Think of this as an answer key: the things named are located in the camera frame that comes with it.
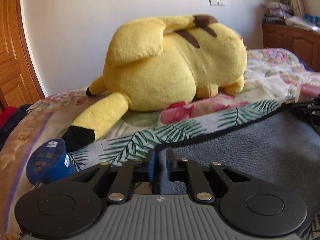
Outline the white wall switch plate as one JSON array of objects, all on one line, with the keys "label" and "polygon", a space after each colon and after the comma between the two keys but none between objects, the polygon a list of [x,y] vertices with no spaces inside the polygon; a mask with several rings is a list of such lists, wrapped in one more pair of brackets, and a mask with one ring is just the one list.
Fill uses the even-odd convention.
[{"label": "white wall switch plate", "polygon": [[226,0],[209,0],[210,6],[226,6]]}]

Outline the palm leaf print cloth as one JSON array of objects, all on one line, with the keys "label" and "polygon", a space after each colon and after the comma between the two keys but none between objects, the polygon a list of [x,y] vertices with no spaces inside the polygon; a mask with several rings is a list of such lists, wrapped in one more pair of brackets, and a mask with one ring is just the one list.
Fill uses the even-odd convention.
[{"label": "palm leaf print cloth", "polygon": [[319,239],[319,99],[264,100],[111,139],[24,196],[25,239]]}]

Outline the white bag on cabinet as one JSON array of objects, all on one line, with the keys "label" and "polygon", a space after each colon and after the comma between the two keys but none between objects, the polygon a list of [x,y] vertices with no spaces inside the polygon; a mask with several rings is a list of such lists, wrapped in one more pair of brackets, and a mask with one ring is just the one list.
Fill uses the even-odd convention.
[{"label": "white bag on cabinet", "polygon": [[319,33],[319,27],[315,26],[314,24],[298,17],[298,16],[291,16],[285,18],[285,24],[298,28],[303,29],[306,31],[313,31]]}]

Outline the wooden side cabinet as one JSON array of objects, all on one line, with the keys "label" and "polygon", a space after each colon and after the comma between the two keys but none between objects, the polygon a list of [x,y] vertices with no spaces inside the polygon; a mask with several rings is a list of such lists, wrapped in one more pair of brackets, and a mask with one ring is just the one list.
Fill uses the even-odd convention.
[{"label": "wooden side cabinet", "polygon": [[319,33],[289,25],[263,23],[264,48],[284,48],[319,72]]}]

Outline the purple and grey towel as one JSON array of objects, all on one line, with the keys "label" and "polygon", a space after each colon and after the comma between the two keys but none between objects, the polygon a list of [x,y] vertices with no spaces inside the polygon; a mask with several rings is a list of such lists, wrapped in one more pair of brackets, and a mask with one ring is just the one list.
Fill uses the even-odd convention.
[{"label": "purple and grey towel", "polygon": [[299,233],[306,239],[319,237],[319,135],[290,107],[281,106],[247,124],[158,145],[162,171],[153,192],[185,193],[182,183],[168,179],[165,151],[170,148],[176,157],[203,166],[219,162],[298,194],[308,208]]}]

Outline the red and navy blanket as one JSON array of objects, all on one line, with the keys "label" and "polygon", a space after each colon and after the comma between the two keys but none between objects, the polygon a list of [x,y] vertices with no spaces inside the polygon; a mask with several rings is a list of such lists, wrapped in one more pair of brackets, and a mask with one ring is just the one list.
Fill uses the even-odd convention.
[{"label": "red and navy blanket", "polygon": [[28,108],[31,104],[20,107],[8,107],[1,114],[1,149],[4,147],[6,140],[15,127],[23,118],[28,115]]}]

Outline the stack of folded items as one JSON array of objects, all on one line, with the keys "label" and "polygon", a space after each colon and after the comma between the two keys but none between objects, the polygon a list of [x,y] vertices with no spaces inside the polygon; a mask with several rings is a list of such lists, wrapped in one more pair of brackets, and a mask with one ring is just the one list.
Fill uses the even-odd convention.
[{"label": "stack of folded items", "polygon": [[263,23],[285,25],[285,20],[294,16],[294,11],[288,5],[279,2],[262,4]]}]

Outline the floral bed quilt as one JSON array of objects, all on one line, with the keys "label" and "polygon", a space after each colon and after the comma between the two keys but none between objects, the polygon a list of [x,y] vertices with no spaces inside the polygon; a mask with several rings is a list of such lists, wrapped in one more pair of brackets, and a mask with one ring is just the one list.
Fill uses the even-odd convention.
[{"label": "floral bed quilt", "polygon": [[[245,87],[163,111],[127,112],[101,139],[69,154],[78,170],[100,162],[120,166],[145,157],[150,149],[259,119],[283,103],[319,94],[319,74],[306,70],[294,53],[280,48],[247,52]],[[62,137],[71,122],[96,98],[80,88],[40,100],[10,133],[1,149],[1,239],[18,239],[17,200],[34,186],[26,176],[31,154],[44,142]]]}]

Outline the yellow Pikachu plush toy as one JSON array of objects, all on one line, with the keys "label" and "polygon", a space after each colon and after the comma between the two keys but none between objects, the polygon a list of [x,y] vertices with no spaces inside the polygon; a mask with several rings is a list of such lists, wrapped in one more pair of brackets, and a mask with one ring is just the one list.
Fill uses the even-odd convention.
[{"label": "yellow Pikachu plush toy", "polygon": [[242,37],[210,15],[147,17],[121,25],[108,46],[103,74],[87,88],[101,99],[62,136],[74,152],[105,135],[129,110],[159,111],[175,103],[239,94],[247,51]]}]

